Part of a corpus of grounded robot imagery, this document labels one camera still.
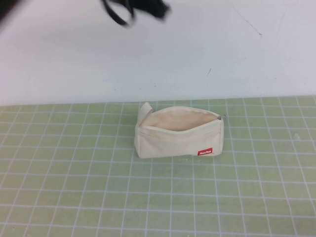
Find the black object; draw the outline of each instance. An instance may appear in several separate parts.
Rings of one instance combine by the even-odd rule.
[[[20,0],[0,0],[0,23],[18,5]]]
[[[169,5],[165,4],[162,0],[110,0],[111,2],[118,3],[124,6],[131,15],[132,22],[135,21],[134,9],[146,12],[153,17],[163,20],[170,10]],[[109,16],[121,26],[129,26],[129,24],[120,18],[109,6],[108,0],[101,0],[106,12]]]
[[[3,22],[5,17],[22,1],[23,0],[0,0],[0,23]],[[170,10],[169,5],[165,4],[162,0],[101,0],[109,16],[119,25],[126,27],[129,26],[129,24],[111,9],[108,1],[124,6],[129,11],[132,21],[135,21],[134,9],[146,12],[160,20],[163,20]]]

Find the black strap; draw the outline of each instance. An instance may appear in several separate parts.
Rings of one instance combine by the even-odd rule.
[[[103,6],[105,8],[105,10],[107,11],[108,15],[119,25],[121,26],[129,26],[129,24],[124,21],[122,18],[119,17],[119,15],[117,15],[113,9],[110,7],[108,0],[101,0],[103,3]],[[134,14],[134,9],[130,6],[129,4],[129,0],[125,0],[125,5],[124,7],[129,11],[130,15],[131,15],[131,19],[132,21],[135,20],[135,14]]]

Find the zipper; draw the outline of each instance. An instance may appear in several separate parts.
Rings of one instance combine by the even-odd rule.
[[[218,120],[222,120],[224,118],[226,118],[226,115],[222,115],[222,116],[220,115],[220,116],[217,117]]]

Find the red tag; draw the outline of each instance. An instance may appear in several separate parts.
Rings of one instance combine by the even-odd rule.
[[[207,154],[213,154],[213,148],[202,150],[197,153],[198,156],[207,155]]]

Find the white wall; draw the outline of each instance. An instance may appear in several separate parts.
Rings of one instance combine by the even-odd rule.
[[[0,105],[316,94],[316,0],[166,1],[124,29],[99,0],[30,0],[0,32]]]

